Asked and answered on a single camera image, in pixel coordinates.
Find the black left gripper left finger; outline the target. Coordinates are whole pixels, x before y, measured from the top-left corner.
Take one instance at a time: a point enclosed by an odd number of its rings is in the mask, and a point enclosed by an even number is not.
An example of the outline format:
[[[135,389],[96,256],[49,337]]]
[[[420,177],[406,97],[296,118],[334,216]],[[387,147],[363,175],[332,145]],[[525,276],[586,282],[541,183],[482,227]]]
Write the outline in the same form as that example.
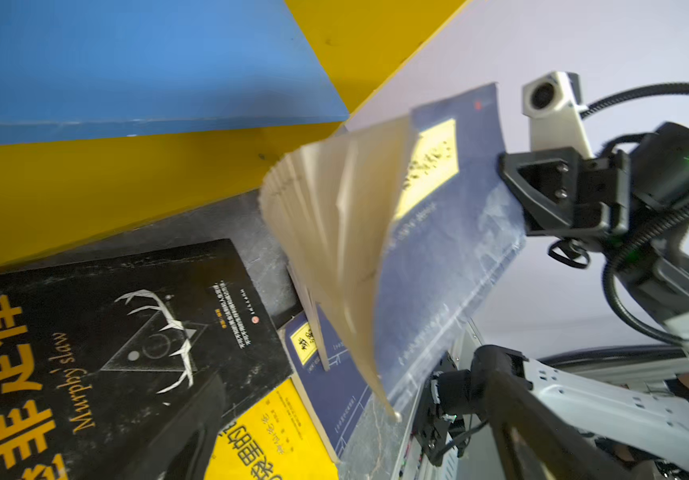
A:
[[[216,374],[194,393],[132,428],[130,439],[104,464],[106,479],[156,479],[170,466],[185,478],[206,472],[226,406],[226,388]]]

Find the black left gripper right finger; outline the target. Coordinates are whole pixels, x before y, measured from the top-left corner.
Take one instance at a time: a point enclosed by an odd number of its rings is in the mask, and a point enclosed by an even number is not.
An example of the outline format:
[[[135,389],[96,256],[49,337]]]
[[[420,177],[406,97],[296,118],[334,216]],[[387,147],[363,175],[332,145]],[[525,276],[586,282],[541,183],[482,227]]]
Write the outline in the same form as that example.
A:
[[[482,374],[484,417],[508,479],[629,479],[631,474],[590,446],[509,370]]]

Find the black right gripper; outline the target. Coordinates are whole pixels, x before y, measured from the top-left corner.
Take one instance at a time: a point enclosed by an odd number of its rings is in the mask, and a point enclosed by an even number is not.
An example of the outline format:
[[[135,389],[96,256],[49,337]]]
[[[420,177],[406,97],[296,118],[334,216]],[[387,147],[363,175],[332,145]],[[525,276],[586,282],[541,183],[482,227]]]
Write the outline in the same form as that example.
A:
[[[585,159],[572,148],[504,153],[498,173],[520,203],[528,236],[611,237],[628,230],[631,159]]]

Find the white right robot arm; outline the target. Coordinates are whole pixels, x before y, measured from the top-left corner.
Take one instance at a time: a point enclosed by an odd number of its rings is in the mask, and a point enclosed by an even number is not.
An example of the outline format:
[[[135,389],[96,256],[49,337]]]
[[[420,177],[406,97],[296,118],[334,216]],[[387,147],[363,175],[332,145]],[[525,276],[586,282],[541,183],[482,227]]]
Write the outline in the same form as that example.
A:
[[[624,102],[689,96],[689,83],[625,90],[584,105],[578,77],[553,72],[522,93],[530,150],[504,154],[499,174],[530,236],[584,269],[599,252],[604,298],[628,327],[689,354],[689,128],[666,122],[589,148],[584,121]],[[474,429],[490,428],[509,479],[689,478],[689,398],[664,397],[570,374],[495,345],[466,370],[425,382],[413,433],[440,466]]]

